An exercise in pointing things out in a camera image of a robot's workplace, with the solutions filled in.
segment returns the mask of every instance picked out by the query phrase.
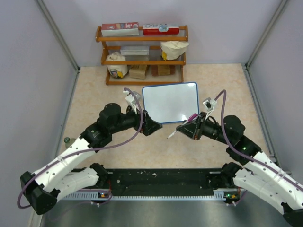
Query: red box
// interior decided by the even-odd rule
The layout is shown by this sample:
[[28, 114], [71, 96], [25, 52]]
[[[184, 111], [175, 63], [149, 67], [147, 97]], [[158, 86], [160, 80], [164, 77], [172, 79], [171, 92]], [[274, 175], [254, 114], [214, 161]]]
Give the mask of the red box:
[[101, 33], [103, 36], [139, 35], [139, 24], [138, 22], [102, 24]]
[[178, 35], [178, 24], [146, 24], [143, 25], [143, 35]]

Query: green bottle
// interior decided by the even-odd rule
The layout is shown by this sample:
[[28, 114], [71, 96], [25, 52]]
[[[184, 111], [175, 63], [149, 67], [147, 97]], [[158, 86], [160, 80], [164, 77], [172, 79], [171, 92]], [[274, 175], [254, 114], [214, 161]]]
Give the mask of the green bottle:
[[69, 148], [76, 141], [76, 139], [75, 138], [65, 137], [63, 141], [64, 141], [65, 147], [67, 149], [67, 148]]

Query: marker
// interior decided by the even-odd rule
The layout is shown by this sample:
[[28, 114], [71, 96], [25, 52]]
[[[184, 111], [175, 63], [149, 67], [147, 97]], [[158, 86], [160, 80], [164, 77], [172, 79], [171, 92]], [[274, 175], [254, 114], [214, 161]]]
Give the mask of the marker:
[[[191, 115], [191, 116], [189, 117], [189, 119], [188, 119], [187, 121], [185, 121], [183, 124], [186, 124], [186, 123], [188, 123], [188, 122], [193, 121], [196, 117], [198, 117], [198, 114], [194, 113], [194, 114]], [[175, 135], [177, 132], [178, 132], [178, 131], [175, 130], [172, 134], [170, 134], [170, 135], [167, 137], [167, 139], [169, 139], [170, 137], [172, 137], [173, 135]]]

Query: wooden tabletop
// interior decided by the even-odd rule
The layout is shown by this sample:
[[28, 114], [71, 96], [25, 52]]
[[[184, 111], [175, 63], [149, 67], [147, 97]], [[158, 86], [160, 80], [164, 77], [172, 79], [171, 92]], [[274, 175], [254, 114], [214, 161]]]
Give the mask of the wooden tabletop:
[[[99, 112], [108, 103], [118, 103], [125, 113], [127, 104], [123, 86], [105, 85], [106, 72], [106, 66], [81, 68], [64, 137], [78, 137], [86, 127], [97, 120]], [[238, 116], [246, 127], [244, 134], [268, 154], [240, 64], [186, 65], [184, 80], [198, 84], [199, 100], [214, 98], [222, 89], [226, 89], [225, 116]], [[142, 90], [142, 86], [129, 86], [129, 88], [139, 93]], [[220, 120], [221, 105], [222, 98], [218, 100], [217, 108], [212, 114], [217, 121]], [[177, 133], [167, 140], [167, 136], [177, 125], [180, 123], [165, 124], [163, 129], [148, 137], [139, 134], [129, 144], [100, 151], [78, 167], [89, 166], [96, 162], [103, 164], [105, 168], [210, 168], [221, 167], [233, 161], [225, 152], [226, 145], [206, 137], [194, 141]], [[116, 133], [110, 144], [123, 142], [134, 133], [133, 129]]]

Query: wall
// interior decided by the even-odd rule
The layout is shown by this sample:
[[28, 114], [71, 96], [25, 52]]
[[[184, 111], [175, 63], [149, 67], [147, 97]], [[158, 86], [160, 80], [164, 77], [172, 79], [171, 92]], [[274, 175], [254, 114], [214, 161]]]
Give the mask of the wall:
[[25, 227], [19, 178], [55, 156], [75, 71], [35, 1], [3, 1], [0, 27], [0, 226]]
[[282, 167], [303, 183], [303, 1], [292, 0], [250, 72]]
[[102, 23], [188, 25], [189, 63], [246, 62], [280, 0], [44, 0], [80, 66], [100, 65]]

